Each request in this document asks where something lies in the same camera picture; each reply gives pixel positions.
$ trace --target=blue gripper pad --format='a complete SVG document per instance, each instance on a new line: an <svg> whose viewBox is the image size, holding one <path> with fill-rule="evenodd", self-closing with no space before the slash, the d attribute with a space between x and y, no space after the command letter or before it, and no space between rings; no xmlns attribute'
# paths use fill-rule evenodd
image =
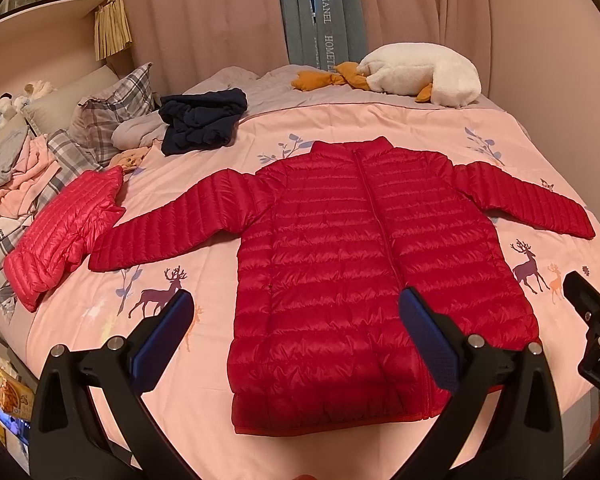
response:
<svg viewBox="0 0 600 480"><path fill-rule="evenodd" d="M136 327L141 333L145 328L141 326L143 323L156 325L151 327L151 333L142 346L134 351L129 363L132 387L137 394L150 392L156 387L193 322L194 309L191 294L179 290L158 316L143 319Z"/></svg>
<svg viewBox="0 0 600 480"><path fill-rule="evenodd" d="M445 335L410 288L398 298L400 319L439 388L455 393L460 385L460 364Z"/></svg>

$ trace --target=curtain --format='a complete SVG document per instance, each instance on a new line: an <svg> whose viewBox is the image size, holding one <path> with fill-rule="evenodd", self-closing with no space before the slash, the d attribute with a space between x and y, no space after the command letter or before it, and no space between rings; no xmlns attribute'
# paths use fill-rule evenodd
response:
<svg viewBox="0 0 600 480"><path fill-rule="evenodd" d="M489 0L361 0L369 50L402 41L438 43L470 59L488 94Z"/></svg>
<svg viewBox="0 0 600 480"><path fill-rule="evenodd" d="M125 0L136 65L182 93L221 68L264 74L288 63L280 0Z"/></svg>
<svg viewBox="0 0 600 480"><path fill-rule="evenodd" d="M334 72L368 53L360 0L280 0L289 61Z"/></svg>
<svg viewBox="0 0 600 480"><path fill-rule="evenodd" d="M280 6L289 61L319 67L312 0L280 0Z"/></svg>

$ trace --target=folded dark clothing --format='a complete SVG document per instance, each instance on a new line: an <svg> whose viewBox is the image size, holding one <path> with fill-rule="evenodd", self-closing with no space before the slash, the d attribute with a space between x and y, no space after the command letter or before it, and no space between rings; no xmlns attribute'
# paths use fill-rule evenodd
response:
<svg viewBox="0 0 600 480"><path fill-rule="evenodd" d="M247 97L239 88L200 95L167 95L160 117L167 123L162 142L165 155L225 146L235 123L247 109Z"/></svg>

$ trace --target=jacket collar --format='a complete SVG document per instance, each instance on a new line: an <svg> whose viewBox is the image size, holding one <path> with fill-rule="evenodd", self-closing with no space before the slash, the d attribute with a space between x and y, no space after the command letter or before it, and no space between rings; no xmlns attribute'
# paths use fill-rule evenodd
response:
<svg viewBox="0 0 600 480"><path fill-rule="evenodd" d="M362 142L339 142L337 144L316 140L311 148L311 153L350 160L353 158L354 152L361 158L369 158L370 156L383 155L393 148L394 146L385 137L378 137L375 140L363 140Z"/></svg>

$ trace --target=straw tassel decoration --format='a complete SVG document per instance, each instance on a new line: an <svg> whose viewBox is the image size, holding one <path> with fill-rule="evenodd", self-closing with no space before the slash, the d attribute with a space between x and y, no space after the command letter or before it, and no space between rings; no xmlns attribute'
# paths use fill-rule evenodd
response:
<svg viewBox="0 0 600 480"><path fill-rule="evenodd" d="M96 10L93 41L99 61L125 50L131 44L123 0L113 0Z"/></svg>

